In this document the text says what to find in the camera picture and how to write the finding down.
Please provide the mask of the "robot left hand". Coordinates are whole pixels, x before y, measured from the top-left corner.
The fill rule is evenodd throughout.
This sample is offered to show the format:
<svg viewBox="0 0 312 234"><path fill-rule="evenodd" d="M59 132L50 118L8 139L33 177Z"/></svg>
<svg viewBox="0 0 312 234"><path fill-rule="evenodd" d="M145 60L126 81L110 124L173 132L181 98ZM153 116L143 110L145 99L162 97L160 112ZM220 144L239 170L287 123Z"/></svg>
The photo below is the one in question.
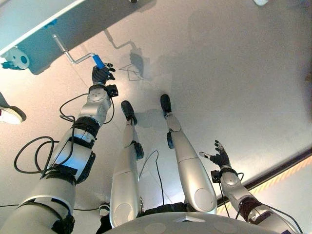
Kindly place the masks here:
<svg viewBox="0 0 312 234"><path fill-rule="evenodd" d="M108 80L115 80L112 72L115 72L113 64L105 63L104 67L99 69L97 66L93 67L92 70L92 82L93 84L106 84Z"/></svg>

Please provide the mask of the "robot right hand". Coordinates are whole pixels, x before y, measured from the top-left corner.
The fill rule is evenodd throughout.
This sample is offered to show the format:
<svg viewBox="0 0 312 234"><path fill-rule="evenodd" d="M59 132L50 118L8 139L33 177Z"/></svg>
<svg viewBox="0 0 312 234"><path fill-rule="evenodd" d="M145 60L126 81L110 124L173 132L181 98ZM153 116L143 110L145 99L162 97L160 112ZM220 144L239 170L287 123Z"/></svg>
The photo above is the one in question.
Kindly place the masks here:
<svg viewBox="0 0 312 234"><path fill-rule="evenodd" d="M214 141L215 150L217 153L215 155L210 155L205 152L199 152L199 155L203 158L209 159L212 163L218 165L220 168L223 166L229 166L231 167L231 163L228 157L228 154L226 153L223 145L218 141Z"/></svg>

